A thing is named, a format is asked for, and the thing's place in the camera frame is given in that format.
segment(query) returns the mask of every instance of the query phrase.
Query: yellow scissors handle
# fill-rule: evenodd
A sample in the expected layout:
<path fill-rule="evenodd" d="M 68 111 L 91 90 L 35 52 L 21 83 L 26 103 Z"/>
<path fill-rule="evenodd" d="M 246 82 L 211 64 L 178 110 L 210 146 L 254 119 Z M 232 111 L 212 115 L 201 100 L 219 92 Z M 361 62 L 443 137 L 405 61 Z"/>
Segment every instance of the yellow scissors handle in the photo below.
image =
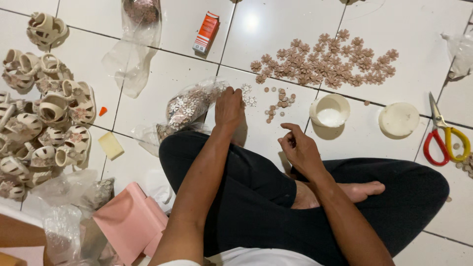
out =
<path fill-rule="evenodd" d="M 466 157 L 470 154 L 470 149 L 471 149 L 470 140 L 465 136 L 465 134 L 461 133 L 456 128 L 445 127 L 444 131 L 445 131 L 445 145 L 447 146 L 447 151 L 448 151 L 448 154 L 450 155 L 450 158 L 453 161 L 463 161 L 464 159 L 466 159 Z M 463 142 L 464 151 L 463 151 L 463 155 L 459 158 L 457 158 L 453 154 L 453 150 L 452 150 L 452 133 L 457 135 L 457 137 L 459 137 L 460 140 Z"/>

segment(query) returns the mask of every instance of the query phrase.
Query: bare foot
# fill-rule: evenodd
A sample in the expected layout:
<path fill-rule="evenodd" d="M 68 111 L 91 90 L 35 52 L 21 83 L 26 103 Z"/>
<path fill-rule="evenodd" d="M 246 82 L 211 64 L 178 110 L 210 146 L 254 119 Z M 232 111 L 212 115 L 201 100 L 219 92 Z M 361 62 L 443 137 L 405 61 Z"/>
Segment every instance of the bare foot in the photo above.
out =
<path fill-rule="evenodd" d="M 338 183 L 338 186 L 345 192 L 349 199 L 353 203 L 362 202 L 368 198 L 370 195 L 379 195 L 384 192 L 385 185 L 381 184 L 379 181 L 373 181 L 364 184 L 341 184 Z M 317 198 L 307 186 L 307 183 L 300 182 L 296 180 L 296 199 L 291 209 L 310 209 L 319 207 L 320 204 L 317 201 Z"/>

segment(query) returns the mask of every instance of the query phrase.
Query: white shirt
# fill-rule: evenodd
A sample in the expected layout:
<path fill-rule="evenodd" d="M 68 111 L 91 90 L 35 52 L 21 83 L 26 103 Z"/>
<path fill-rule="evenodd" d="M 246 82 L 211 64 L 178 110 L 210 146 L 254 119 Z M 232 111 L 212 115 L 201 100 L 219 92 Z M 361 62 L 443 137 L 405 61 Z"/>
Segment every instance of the white shirt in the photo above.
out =
<path fill-rule="evenodd" d="M 307 256 L 277 248 L 234 248 L 207 259 L 217 266 L 322 266 Z M 161 266 L 199 266 L 199 264 L 180 259 L 166 262 Z"/>

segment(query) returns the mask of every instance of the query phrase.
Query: orange box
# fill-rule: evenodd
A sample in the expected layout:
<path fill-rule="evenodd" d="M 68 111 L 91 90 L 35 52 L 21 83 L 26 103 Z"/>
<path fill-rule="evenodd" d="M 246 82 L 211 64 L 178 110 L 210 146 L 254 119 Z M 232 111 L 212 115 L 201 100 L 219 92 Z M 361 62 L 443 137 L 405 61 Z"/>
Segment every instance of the orange box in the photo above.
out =
<path fill-rule="evenodd" d="M 197 35 L 192 49 L 207 54 L 208 48 L 215 37 L 215 33 L 219 27 L 219 17 L 210 12 L 205 15 L 199 34 Z"/>

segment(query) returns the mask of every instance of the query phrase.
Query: red scissors handle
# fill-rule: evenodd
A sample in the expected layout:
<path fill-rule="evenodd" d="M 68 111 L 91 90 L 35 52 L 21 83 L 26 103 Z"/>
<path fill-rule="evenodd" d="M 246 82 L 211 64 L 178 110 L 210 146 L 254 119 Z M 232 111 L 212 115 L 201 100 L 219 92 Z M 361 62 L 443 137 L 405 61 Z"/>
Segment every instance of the red scissors handle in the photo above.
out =
<path fill-rule="evenodd" d="M 437 142 L 438 146 L 442 150 L 442 153 L 444 155 L 443 162 L 434 161 L 434 159 L 432 159 L 432 156 L 430 155 L 429 145 L 430 145 L 430 141 L 432 140 L 432 137 L 435 138 L 435 141 Z M 431 164 L 436 165 L 436 166 L 444 166 L 450 161 L 450 155 L 448 154 L 447 147 L 445 146 L 445 143 L 443 143 L 443 140 L 440 138 L 440 135 L 438 134 L 437 129 L 432 130 L 432 132 L 427 135 L 427 138 L 425 139 L 425 142 L 424 142 L 424 155 L 427 161 L 429 161 Z"/>

